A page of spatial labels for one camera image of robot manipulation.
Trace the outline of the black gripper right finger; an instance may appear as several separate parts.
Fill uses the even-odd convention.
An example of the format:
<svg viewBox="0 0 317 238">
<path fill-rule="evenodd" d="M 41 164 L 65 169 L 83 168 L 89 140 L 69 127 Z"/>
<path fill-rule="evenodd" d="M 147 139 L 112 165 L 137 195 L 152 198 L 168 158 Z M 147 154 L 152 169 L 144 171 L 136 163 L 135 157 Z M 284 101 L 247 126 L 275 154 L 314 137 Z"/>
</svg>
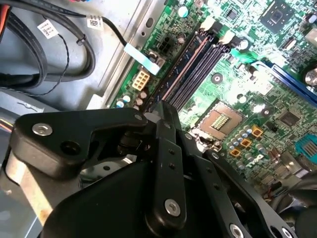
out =
<svg viewBox="0 0 317 238">
<path fill-rule="evenodd" d="M 198 150 L 171 107 L 186 171 L 206 193 L 222 238 L 295 238 L 295 232 L 217 152 Z"/>
</svg>

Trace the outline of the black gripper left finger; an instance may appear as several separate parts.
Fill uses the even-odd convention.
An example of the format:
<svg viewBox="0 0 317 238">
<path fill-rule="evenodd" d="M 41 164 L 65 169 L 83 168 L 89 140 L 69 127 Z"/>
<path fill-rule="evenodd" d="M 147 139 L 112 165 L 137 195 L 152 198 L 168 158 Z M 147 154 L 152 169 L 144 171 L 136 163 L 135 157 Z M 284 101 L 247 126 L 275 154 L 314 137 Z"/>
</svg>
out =
<svg viewBox="0 0 317 238">
<path fill-rule="evenodd" d="M 183 160 L 171 107 L 160 102 L 147 115 L 117 108 L 21 116 L 9 143 L 9 178 L 44 227 L 63 200 L 129 165 Z"/>
</svg>

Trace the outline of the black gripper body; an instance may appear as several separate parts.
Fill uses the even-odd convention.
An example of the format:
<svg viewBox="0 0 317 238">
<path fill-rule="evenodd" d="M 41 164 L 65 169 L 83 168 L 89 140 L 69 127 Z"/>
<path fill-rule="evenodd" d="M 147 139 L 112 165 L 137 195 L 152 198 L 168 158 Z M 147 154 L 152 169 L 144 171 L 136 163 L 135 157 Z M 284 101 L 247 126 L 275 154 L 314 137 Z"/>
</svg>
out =
<svg viewBox="0 0 317 238">
<path fill-rule="evenodd" d="M 206 193 L 180 159 L 140 162 L 63 200 L 44 238 L 220 238 Z"/>
</svg>

